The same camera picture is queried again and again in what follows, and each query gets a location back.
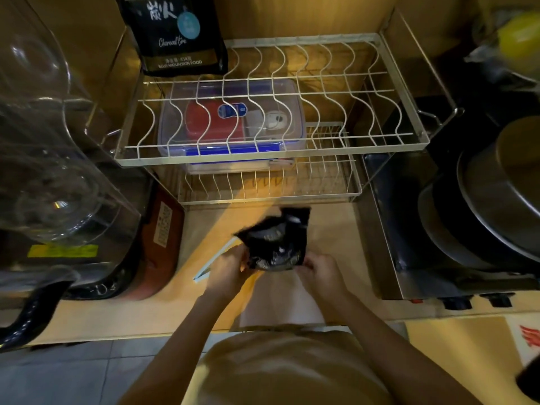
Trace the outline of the white paper sheet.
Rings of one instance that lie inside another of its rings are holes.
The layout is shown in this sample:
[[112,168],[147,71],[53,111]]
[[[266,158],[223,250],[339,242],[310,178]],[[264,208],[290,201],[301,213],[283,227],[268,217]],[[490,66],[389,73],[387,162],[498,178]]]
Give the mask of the white paper sheet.
[[296,329],[326,324],[323,312],[294,271],[258,272],[235,298],[231,332]]

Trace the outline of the large black coffee bag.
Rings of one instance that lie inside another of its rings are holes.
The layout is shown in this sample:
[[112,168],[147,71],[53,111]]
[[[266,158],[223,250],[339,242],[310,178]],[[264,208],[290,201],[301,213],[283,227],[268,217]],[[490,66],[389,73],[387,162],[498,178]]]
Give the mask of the large black coffee bag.
[[141,71],[151,77],[224,75],[228,53],[214,0],[115,0]]

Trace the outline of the person's right forearm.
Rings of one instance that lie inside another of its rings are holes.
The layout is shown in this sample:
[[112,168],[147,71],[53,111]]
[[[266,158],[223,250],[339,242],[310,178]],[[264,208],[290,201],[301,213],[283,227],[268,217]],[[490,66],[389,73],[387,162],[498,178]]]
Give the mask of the person's right forearm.
[[348,291],[320,292],[345,321],[400,405],[483,405]]

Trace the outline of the person's left hand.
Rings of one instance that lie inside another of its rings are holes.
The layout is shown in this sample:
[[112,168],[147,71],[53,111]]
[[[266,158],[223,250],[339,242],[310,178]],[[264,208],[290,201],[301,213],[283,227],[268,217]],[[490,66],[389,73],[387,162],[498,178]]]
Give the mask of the person's left hand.
[[232,300],[248,278],[238,278],[233,273],[233,247],[214,262],[207,281],[205,296],[213,299]]

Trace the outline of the clear juice dispenser machine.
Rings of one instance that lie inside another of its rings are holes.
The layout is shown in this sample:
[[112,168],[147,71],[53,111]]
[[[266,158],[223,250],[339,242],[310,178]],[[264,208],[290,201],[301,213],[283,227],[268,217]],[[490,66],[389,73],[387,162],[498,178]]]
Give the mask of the clear juice dispenser machine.
[[152,180],[123,169],[95,137],[109,117],[71,74],[27,0],[0,0],[0,353],[35,340],[62,299],[128,277]]

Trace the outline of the light blue flat card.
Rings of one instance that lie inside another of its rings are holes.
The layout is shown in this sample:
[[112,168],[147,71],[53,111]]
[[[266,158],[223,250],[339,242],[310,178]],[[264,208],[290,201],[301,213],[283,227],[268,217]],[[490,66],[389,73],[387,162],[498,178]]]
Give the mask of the light blue flat card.
[[196,273],[193,277],[195,283],[199,283],[205,279],[208,279],[213,263],[219,258],[223,253],[240,244],[240,239],[237,237],[230,238],[225,245],[223,245],[219,251],[217,251],[212,258],[210,258]]

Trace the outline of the person's beige shirt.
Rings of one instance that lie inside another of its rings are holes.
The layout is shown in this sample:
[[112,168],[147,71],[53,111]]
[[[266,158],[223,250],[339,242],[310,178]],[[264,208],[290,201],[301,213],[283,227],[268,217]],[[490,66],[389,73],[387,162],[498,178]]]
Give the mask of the person's beige shirt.
[[181,405],[397,405],[349,332],[248,332],[200,359]]

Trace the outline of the clear plastic storage box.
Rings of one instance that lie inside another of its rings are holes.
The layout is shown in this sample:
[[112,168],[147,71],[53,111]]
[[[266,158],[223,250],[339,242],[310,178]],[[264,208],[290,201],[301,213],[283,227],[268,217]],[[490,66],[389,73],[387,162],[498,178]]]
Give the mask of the clear plastic storage box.
[[175,83],[161,106],[162,157],[304,150],[307,127],[291,79]]

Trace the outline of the yellow fruit in plastic bag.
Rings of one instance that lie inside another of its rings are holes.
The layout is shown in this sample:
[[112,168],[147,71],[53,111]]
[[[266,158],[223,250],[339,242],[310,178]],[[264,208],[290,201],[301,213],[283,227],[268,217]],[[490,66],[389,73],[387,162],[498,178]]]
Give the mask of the yellow fruit in plastic bag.
[[463,60],[480,67],[488,81],[540,84],[540,10],[497,8],[494,32],[476,19],[471,26],[476,46]]

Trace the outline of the person's right hand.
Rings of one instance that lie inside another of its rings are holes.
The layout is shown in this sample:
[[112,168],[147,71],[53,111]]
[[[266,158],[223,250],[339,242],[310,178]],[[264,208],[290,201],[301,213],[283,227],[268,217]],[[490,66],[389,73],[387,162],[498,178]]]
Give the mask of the person's right hand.
[[[318,254],[313,251],[308,251],[306,254]],[[314,296],[315,299],[321,300],[330,306],[337,307],[342,301],[346,300],[349,292],[346,288],[345,281],[336,260],[328,255],[325,256],[325,267],[321,279],[301,279],[300,280],[306,290]]]

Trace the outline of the person's left forearm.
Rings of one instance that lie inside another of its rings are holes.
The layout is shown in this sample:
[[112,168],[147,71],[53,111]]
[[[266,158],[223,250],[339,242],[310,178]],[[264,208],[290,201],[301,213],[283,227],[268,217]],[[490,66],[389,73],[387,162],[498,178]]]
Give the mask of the person's left forearm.
[[117,405],[181,405],[213,326],[239,288],[207,286]]

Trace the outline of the brown coffee bag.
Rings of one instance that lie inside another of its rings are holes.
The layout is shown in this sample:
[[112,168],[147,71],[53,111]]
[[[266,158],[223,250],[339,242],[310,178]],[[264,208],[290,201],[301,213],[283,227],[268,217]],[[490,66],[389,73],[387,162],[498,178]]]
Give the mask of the brown coffee bag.
[[156,187],[148,208],[149,220],[143,224],[141,257],[136,273],[119,299],[140,301],[158,294],[177,270],[185,211],[165,189]]

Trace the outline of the stainless steel pot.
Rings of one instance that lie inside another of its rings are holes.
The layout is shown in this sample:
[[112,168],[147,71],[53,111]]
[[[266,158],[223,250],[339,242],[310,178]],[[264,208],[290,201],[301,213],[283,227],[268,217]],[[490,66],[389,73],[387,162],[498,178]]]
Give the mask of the stainless steel pot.
[[417,208],[428,237],[458,264],[540,276],[540,115],[463,151],[425,186]]

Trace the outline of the stainless steel griddle appliance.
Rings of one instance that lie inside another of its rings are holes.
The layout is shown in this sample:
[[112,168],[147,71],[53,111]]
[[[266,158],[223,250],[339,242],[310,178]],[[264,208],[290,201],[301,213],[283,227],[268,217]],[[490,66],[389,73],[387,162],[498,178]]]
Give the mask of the stainless steel griddle appliance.
[[444,254],[424,230],[417,201],[436,176],[453,170],[465,150],[477,152],[517,119],[540,115],[540,101],[525,93],[469,96],[464,114],[435,134],[427,149],[362,157],[368,178],[360,198],[362,240],[375,292],[385,300],[436,300],[451,313],[480,297],[494,308],[517,306],[517,292],[540,296],[540,276],[470,269]]

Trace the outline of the small black foil pouch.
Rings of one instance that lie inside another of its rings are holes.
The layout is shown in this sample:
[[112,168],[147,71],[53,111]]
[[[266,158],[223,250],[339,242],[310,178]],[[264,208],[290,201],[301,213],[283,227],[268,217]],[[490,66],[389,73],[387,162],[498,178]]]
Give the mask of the small black foil pouch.
[[280,215],[234,233],[248,251],[247,267],[256,271],[283,272],[301,266],[306,256],[311,207],[280,207]]

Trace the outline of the beige cardboard box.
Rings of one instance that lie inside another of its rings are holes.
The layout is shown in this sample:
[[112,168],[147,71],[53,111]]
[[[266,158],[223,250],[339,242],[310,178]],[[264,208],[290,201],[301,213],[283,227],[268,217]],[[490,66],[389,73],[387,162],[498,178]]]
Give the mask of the beige cardboard box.
[[540,405],[515,377],[540,354],[540,313],[407,321],[413,346],[484,405]]

